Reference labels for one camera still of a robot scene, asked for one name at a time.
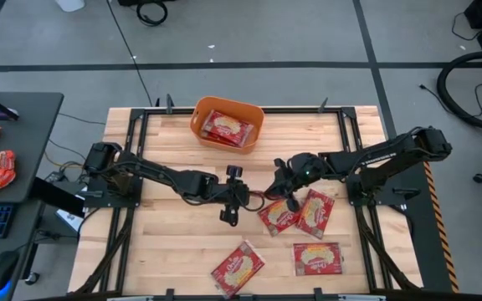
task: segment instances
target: chair wheel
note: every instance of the chair wheel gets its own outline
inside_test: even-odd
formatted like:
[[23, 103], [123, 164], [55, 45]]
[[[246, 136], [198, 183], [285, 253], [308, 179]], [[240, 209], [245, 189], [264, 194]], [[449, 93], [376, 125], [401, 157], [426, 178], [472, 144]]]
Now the chair wheel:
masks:
[[39, 273], [29, 273], [29, 277], [27, 277], [27, 279], [25, 279], [25, 284], [27, 285], [33, 285], [35, 284], [38, 279], [40, 278], [40, 274]]
[[479, 184], [482, 183], [482, 174], [475, 174], [474, 181]]

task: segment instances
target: yellow black hazard tape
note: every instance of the yellow black hazard tape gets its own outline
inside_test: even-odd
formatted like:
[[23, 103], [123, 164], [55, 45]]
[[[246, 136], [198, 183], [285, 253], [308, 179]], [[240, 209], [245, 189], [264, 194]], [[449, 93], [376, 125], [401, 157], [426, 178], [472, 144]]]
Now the yellow black hazard tape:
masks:
[[442, 249], [444, 250], [444, 257], [446, 266], [448, 267], [449, 280], [451, 281], [451, 289], [454, 293], [459, 292], [459, 282], [457, 281], [457, 275], [455, 274], [455, 267], [453, 265], [453, 259], [451, 258], [451, 251], [449, 251], [448, 238], [446, 236], [444, 221], [442, 220], [442, 212], [440, 211], [440, 203], [436, 197], [436, 190], [434, 189], [433, 173], [431, 172], [431, 166], [427, 163], [423, 163], [425, 167], [425, 176], [427, 176], [428, 189], [431, 193], [431, 201], [433, 201], [434, 217], [436, 217], [436, 224], [438, 226], [438, 232], [440, 235], [440, 242], [442, 243]]

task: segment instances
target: black metal frame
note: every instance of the black metal frame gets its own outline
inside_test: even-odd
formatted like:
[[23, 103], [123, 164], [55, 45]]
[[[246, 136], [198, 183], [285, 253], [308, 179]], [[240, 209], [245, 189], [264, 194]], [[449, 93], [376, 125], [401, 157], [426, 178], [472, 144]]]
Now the black metal frame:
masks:
[[[342, 147], [345, 151], [351, 151], [351, 145], [349, 142], [349, 137], [346, 130], [346, 118], [350, 120], [353, 132], [353, 140], [357, 149], [362, 148], [362, 138], [360, 137], [360, 129], [358, 126], [358, 122], [356, 119], [356, 110], [354, 107], [262, 107], [265, 114], [336, 114], [338, 119], [338, 125], [340, 127], [340, 135], [341, 135], [341, 142]], [[148, 125], [148, 120], [152, 115], [190, 115], [194, 111], [194, 108], [172, 108], [169, 106], [168, 108], [154, 108], [154, 109], [132, 109], [131, 110], [131, 117], [130, 117], [130, 124], [128, 125], [128, 131], [126, 134], [126, 149], [129, 150], [132, 147], [133, 142], [133, 135], [135, 132], [136, 120], [141, 119], [141, 132], [139, 134], [139, 140], [137, 143], [137, 151], [136, 154], [140, 158], [142, 158], [143, 151], [144, 151], [144, 144], [146, 139], [146, 128]], [[370, 217], [372, 220], [372, 230], [373, 234], [377, 238], [377, 240], [383, 245], [382, 240], [382, 232], [380, 228], [380, 224], [378, 221], [377, 209], [375, 206], [368, 207], [370, 212]], [[363, 215], [362, 207], [355, 206], [356, 213], [361, 212]], [[118, 223], [120, 220], [120, 208], [113, 209], [113, 215], [111, 218], [110, 223], [110, 230], [109, 236], [107, 241], [107, 248], [109, 250], [112, 247], [113, 242], [116, 239], [117, 235], [117, 228]], [[130, 222], [130, 226], [133, 222], [133, 217], [135, 214], [134, 208], [128, 208], [126, 213], [126, 222]], [[359, 228], [359, 236], [361, 241], [361, 249], [362, 255], [364, 259], [364, 265], [366, 269], [366, 277], [367, 283], [369, 287], [369, 291], [372, 292], [377, 289], [377, 283], [375, 280], [375, 273], [373, 270], [373, 263], [371, 252], [369, 248], [369, 243], [366, 238], [362, 235], [360, 231], [360, 221], [357, 218], [357, 224]], [[124, 278], [126, 275], [126, 264], [127, 264], [127, 257], [129, 252], [129, 245], [130, 245], [131, 235], [128, 235], [126, 240], [124, 241], [121, 251], [120, 251], [120, 261], [118, 272], [116, 275], [116, 286], [115, 291], [122, 293], [124, 287]], [[392, 279], [390, 277], [390, 273], [388, 272], [387, 268], [380, 262], [381, 269], [382, 269], [382, 277], [384, 279], [384, 288], [392, 289]], [[107, 268], [105, 270], [104, 275], [100, 280], [100, 292], [106, 292], [107, 286], [109, 282], [110, 276], [110, 269]], [[173, 298], [173, 289], [168, 289], [164, 296], [154, 295], [154, 299], [164, 299], [164, 300], [172, 300]], [[336, 294], [323, 294], [320, 288], [314, 288], [314, 294], [302, 294], [302, 295], [265, 295], [265, 296], [258, 296], [259, 299], [268, 298], [268, 299], [277, 299], [280, 300], [287, 300], [287, 299], [294, 299], [294, 300], [323, 300], [323, 299], [337, 299]], [[252, 300], [253, 296], [241, 296], [241, 299]], [[176, 296], [176, 299], [183, 298], [183, 299], [198, 299], [198, 300], [216, 300], [222, 299], [222, 296]]]

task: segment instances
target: black desk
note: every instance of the black desk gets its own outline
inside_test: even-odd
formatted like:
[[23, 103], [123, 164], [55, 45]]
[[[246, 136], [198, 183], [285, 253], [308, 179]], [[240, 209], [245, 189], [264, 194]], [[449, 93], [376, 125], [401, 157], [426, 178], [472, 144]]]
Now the black desk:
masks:
[[[0, 151], [14, 151], [17, 172], [16, 179], [0, 191], [0, 202], [17, 203], [8, 236], [0, 239], [0, 253], [27, 244], [20, 249], [21, 255], [10, 289], [0, 300], [12, 298], [18, 280], [23, 278], [33, 261], [34, 252], [31, 251], [37, 247], [33, 243], [35, 230], [43, 225], [41, 213], [45, 205], [41, 200], [47, 201], [42, 196], [54, 191], [61, 192], [36, 178], [36, 173], [63, 97], [59, 93], [0, 93], [0, 103], [20, 114], [18, 121], [0, 121]], [[70, 196], [65, 194], [64, 191], [57, 193], [63, 197]]]

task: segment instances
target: desk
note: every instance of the desk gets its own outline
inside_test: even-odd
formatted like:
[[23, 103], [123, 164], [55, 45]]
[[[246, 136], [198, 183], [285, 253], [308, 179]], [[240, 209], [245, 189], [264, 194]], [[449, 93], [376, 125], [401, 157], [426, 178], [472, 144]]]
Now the desk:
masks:
[[0, 121], [0, 151], [12, 150], [17, 158], [16, 179], [0, 191], [0, 202], [16, 203], [8, 236], [0, 239], [0, 253], [26, 244], [20, 249], [10, 291], [3, 300], [11, 299], [17, 281], [28, 273], [33, 260], [34, 230], [41, 224], [44, 210], [39, 195], [33, 193], [35, 184], [42, 181], [36, 178], [36, 173], [62, 101], [63, 95], [59, 93], [0, 93], [0, 103], [20, 114], [18, 121]]
[[[384, 141], [377, 107], [355, 109], [364, 146]], [[104, 141], [125, 144], [130, 112], [110, 110]], [[274, 178], [274, 158], [343, 149], [338, 120], [328, 114], [267, 114], [256, 149], [246, 156], [199, 145], [188, 128], [189, 120], [190, 115], [153, 115], [147, 124], [143, 157], [178, 170], [211, 172], [221, 181], [226, 178], [227, 165], [242, 166], [243, 181], [253, 190], [264, 190]], [[138, 140], [138, 134], [137, 129], [133, 141]], [[366, 293], [360, 238], [345, 185], [318, 181], [310, 187], [336, 199], [323, 241], [340, 243], [345, 258], [343, 275], [295, 277], [292, 243], [315, 240], [294, 227], [270, 237], [258, 216], [244, 210], [239, 211], [239, 224], [230, 227], [218, 220], [221, 206], [190, 207], [169, 187], [144, 181], [141, 206], [133, 221], [123, 294], [164, 295], [168, 288], [174, 288], [176, 295], [217, 295], [209, 274], [243, 239], [248, 239], [267, 263], [239, 293], [313, 293], [316, 287], [325, 293]], [[297, 196], [303, 198], [306, 192], [301, 189]], [[101, 260], [111, 213], [112, 209], [101, 209], [83, 226], [69, 291], [83, 284]], [[421, 286], [405, 217], [387, 207], [379, 207], [378, 216], [388, 253], [409, 279]], [[381, 287], [378, 261], [374, 259], [373, 263]], [[114, 288], [117, 267], [115, 258], [110, 289]]]

